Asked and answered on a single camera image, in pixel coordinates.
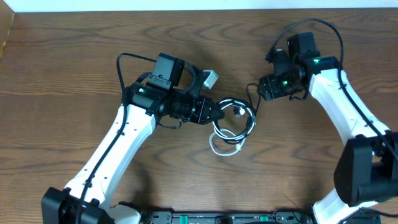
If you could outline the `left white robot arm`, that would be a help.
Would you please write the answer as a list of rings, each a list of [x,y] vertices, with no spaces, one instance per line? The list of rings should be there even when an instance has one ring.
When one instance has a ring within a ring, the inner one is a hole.
[[[44,223],[139,223],[138,209],[111,202],[132,158],[161,118],[204,125],[224,117],[214,101],[200,93],[218,80],[214,70],[200,70],[163,53],[153,63],[152,72],[121,85],[116,118],[82,170],[63,190],[46,191],[41,201]]]

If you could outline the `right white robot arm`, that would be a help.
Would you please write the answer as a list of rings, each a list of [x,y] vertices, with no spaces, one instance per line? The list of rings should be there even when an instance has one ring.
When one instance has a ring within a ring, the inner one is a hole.
[[[311,95],[326,111],[343,143],[333,174],[334,188],[312,205],[313,223],[362,222],[370,208],[397,196],[397,133],[379,121],[349,84],[342,61],[322,56],[311,32],[271,47],[265,59],[274,73],[259,80],[266,101]]]

